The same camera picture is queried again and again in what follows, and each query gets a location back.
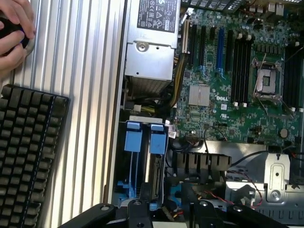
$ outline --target barcode label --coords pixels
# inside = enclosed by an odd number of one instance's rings
[[[165,21],[165,30],[166,30],[166,31],[169,31],[169,29],[170,29],[170,21],[169,21],[169,20],[166,20],[166,21]]]

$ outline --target cpu socket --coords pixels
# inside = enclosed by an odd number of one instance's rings
[[[262,63],[255,59],[253,72],[256,72],[257,79],[253,97],[260,101],[279,102],[282,99],[282,63]]]

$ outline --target power supply label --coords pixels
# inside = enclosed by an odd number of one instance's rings
[[[178,0],[140,0],[137,27],[175,32]]]

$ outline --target cable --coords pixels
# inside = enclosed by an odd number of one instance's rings
[[[240,160],[236,161],[235,163],[232,163],[230,167],[236,166],[238,164],[240,164],[242,161],[246,160],[247,158],[250,158],[252,156],[258,155],[258,154],[262,154],[262,153],[268,153],[269,151],[258,151],[258,152],[254,152],[251,153],[243,158],[241,158]]]
[[[245,173],[243,173],[243,172],[238,172],[238,171],[227,171],[227,173],[234,173],[234,174],[240,174],[240,175],[245,176],[245,177],[247,178],[247,180],[250,181],[250,182],[253,184],[253,186],[256,188],[256,190],[257,190],[257,192],[258,192],[258,194],[259,194],[259,196],[260,196],[260,201],[259,201],[259,203],[256,204],[255,206],[253,206],[252,208],[258,207],[258,206],[261,206],[261,205],[262,205],[262,202],[263,202],[262,193],[261,193],[260,190],[257,188],[257,186],[256,186],[256,184],[254,183],[254,181],[253,181],[247,174],[245,174]]]
[[[204,138],[203,138],[204,143],[205,143],[205,147],[206,147],[206,152],[207,152],[207,153],[209,153],[209,150],[208,150],[208,146],[207,146],[207,142],[206,142],[206,133],[207,133],[207,131],[208,131],[210,128],[212,128],[212,129],[218,131],[218,132],[223,136],[223,138],[227,141],[226,136],[223,134],[223,132],[220,131],[219,128],[217,128],[217,127],[215,127],[215,126],[210,126],[208,129],[205,130],[205,132],[204,132]]]
[[[217,195],[214,195],[211,191],[204,191],[204,193],[209,194],[209,195],[213,196],[214,198],[219,199],[220,201],[223,201],[223,202],[225,202],[225,203],[229,203],[229,204],[231,204],[231,205],[234,205],[234,202],[229,201],[229,200],[225,200],[225,199],[223,199],[223,198],[221,198],[221,197],[219,197],[219,196],[217,196]]]

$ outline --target chipset heatsink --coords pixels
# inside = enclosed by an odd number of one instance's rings
[[[191,85],[189,89],[189,105],[209,106],[210,103],[210,86],[208,85]]]

